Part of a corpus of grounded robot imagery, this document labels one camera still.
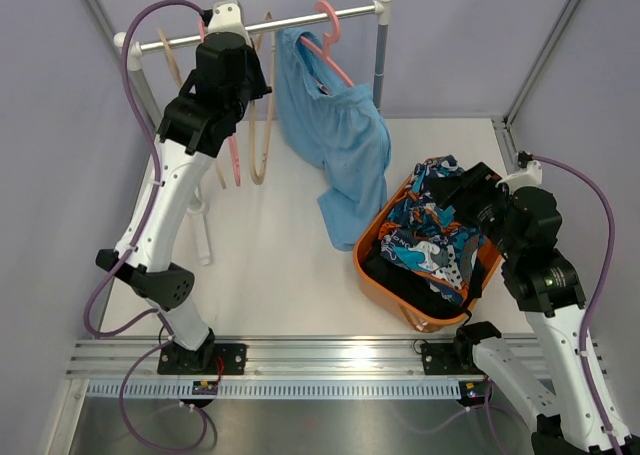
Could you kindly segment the pink plastic hanger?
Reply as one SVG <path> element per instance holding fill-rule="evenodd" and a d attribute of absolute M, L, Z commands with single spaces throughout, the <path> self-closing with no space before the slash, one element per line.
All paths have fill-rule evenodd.
<path fill-rule="evenodd" d="M 301 36 L 299 41 L 320 60 L 327 65 L 348 87 L 354 87 L 355 84 L 346 72 L 331 57 L 331 47 L 339 42 L 341 38 L 341 25 L 339 18 L 333 6 L 326 0 L 318 0 L 314 8 L 317 12 L 325 14 L 331 25 L 331 30 L 325 32 L 322 37 L 322 45 L 318 46 L 306 36 Z"/>
<path fill-rule="evenodd" d="M 207 28 L 205 26 L 205 23 L 202 20 L 200 20 L 199 21 L 200 39 L 204 40 L 206 34 L 207 34 Z M 238 153 L 237 140 L 234 134 L 232 134 L 228 138 L 228 147 L 230 151 L 230 159 L 231 159 L 231 166 L 233 169 L 234 182 L 237 187 L 240 187 L 241 186 L 240 158 Z M 227 188 L 227 185 L 226 185 L 223 170 L 219 166 L 217 161 L 214 161 L 213 166 L 214 166 L 218 181 L 221 185 L 221 188 L 225 190 Z"/>

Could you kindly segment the beige wooden hanger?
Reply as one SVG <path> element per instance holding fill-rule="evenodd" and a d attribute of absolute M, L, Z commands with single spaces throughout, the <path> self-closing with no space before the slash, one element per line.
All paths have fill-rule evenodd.
<path fill-rule="evenodd" d="M 264 22 L 274 21 L 274 17 L 271 11 L 267 11 L 265 13 L 263 21 Z M 263 37 L 265 33 L 258 34 L 255 40 L 253 40 L 254 48 L 256 49 L 257 52 L 260 52 L 261 50 L 261 47 L 263 44 Z M 273 89 L 275 85 L 275 61 L 276 61 L 275 60 L 275 55 L 276 55 L 275 35 L 271 35 L 269 54 L 270 54 L 269 86 Z M 249 174 L 252 182 L 255 185 L 261 185 L 264 182 L 266 171 L 267 171 L 270 139 L 271 139 L 272 126 L 273 126 L 273 118 L 275 113 L 274 96 L 269 95 L 269 98 L 268 98 L 266 119 L 263 125 L 263 128 L 264 128 L 263 139 L 262 139 L 263 143 L 262 143 L 262 149 L 260 152 L 259 159 L 257 157 L 257 151 L 256 151 L 256 145 L 258 140 L 258 137 L 256 134 L 257 108 L 256 108 L 256 102 L 254 100 L 250 102 L 248 111 L 249 111 Z"/>
<path fill-rule="evenodd" d="M 161 28 L 157 29 L 157 33 L 158 36 L 161 40 L 161 43 L 163 45 L 163 50 L 164 50 L 164 56 L 165 56 L 165 60 L 168 66 L 168 70 L 169 73 L 171 74 L 174 82 L 176 83 L 178 88 L 181 88 L 183 85 L 183 78 L 181 76 L 180 73 L 180 69 L 178 67 L 176 58 L 173 54 L 173 51 L 170 47 L 169 41 L 167 39 L 167 37 L 165 36 L 165 33 L 163 32 L 163 30 Z M 219 183 L 222 187 L 222 189 L 226 189 L 227 185 L 226 185 L 226 181 L 224 178 L 224 174 L 222 172 L 222 169 L 219 167 L 217 161 L 214 161 L 213 166 L 215 168 Z"/>

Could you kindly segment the colourful patterned shorts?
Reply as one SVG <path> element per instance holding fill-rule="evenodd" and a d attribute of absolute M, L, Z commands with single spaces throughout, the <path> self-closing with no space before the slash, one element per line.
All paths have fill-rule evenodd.
<path fill-rule="evenodd" d="M 379 255 L 419 275 L 430 288 L 458 305 L 468 298 L 474 265 L 487 239 L 477 228 L 457 222 L 452 207 L 439 208 L 429 182 L 462 172 L 451 155 L 417 164 L 382 222 L 368 256 Z"/>

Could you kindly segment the light blue shorts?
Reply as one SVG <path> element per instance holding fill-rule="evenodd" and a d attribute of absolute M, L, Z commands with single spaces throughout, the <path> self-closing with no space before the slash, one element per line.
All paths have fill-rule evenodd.
<path fill-rule="evenodd" d="M 317 203 L 332 246 L 350 251 L 387 202 L 391 139 L 367 84 L 348 86 L 303 44 L 300 28 L 275 37 L 275 106 L 281 133 L 329 189 Z"/>

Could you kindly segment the black shorts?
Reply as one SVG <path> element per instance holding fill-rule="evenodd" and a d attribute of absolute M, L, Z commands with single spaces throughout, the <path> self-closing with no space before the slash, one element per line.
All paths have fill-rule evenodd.
<path fill-rule="evenodd" d="M 470 315 L 471 301 L 482 296 L 482 284 L 486 269 L 476 261 L 471 276 L 468 298 L 460 305 L 446 300 L 430 288 L 419 275 L 400 268 L 379 255 L 369 257 L 363 264 L 364 273 L 392 294 L 418 309 L 424 315 L 440 320 L 450 320 L 459 315 Z"/>

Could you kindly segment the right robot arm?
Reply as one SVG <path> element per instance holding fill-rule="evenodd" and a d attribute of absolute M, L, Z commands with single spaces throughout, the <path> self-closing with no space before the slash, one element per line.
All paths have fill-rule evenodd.
<path fill-rule="evenodd" d="M 587 327 L 579 276 L 557 249 L 562 216 L 541 188 L 542 168 L 501 178 L 483 163 L 428 187 L 456 221 L 480 230 L 503 258 L 501 274 L 538 340 L 553 384 L 547 390 L 489 322 L 456 332 L 453 360 L 480 370 L 499 388 L 531 432 L 537 454 L 636 454 L 639 438 L 608 391 Z"/>

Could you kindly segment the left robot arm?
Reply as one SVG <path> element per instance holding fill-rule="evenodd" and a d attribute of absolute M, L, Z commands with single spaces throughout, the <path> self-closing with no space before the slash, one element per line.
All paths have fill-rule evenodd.
<path fill-rule="evenodd" d="M 102 249 L 97 265 L 114 273 L 156 309 L 173 339 L 162 351 L 174 373 L 204 373 L 214 364 L 215 335 L 190 293 L 192 272 L 172 262 L 173 246 L 195 190 L 236 131 L 250 101 L 271 91 L 251 40 L 232 32 L 205 36 L 196 64 L 164 109 L 158 130 L 159 166 L 146 187 L 133 223 L 142 229 Z"/>

